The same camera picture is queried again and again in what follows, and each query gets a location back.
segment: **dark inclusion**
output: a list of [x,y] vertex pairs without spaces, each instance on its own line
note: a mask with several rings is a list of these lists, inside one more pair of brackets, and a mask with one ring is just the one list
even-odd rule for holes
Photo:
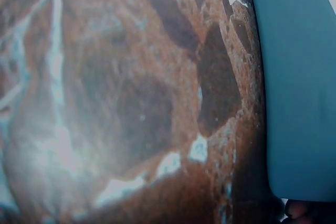
[[[202,5],[204,0],[195,0]],[[149,0],[160,17],[171,41],[187,49],[189,58],[197,64],[198,81],[203,101],[198,117],[199,128],[205,135],[212,135],[241,106],[241,97],[219,24],[213,24],[206,36],[197,60],[196,50],[200,44],[191,22],[179,10],[175,0]],[[231,10],[225,6],[228,14]]]
[[219,24],[213,24],[209,29],[200,56],[197,69],[203,102],[198,123],[205,134],[212,135],[241,106],[237,81]]

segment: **brown marble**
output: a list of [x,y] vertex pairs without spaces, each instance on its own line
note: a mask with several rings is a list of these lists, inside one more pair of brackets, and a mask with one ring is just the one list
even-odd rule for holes
[[1,0],[0,8],[8,218],[272,220],[252,0]]

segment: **red marble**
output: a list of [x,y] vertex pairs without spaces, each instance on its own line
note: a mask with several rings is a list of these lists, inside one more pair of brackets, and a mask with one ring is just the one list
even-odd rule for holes
[[252,0],[0,7],[0,186],[15,199],[0,199],[8,216],[272,219]]

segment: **polished stone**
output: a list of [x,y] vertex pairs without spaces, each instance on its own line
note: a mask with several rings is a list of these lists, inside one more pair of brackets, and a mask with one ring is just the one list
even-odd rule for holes
[[8,216],[271,220],[252,0],[1,0],[0,8]]

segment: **rock texture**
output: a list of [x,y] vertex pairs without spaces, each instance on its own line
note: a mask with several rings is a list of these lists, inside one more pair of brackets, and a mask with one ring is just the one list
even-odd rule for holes
[[270,220],[251,0],[0,8],[4,218]]

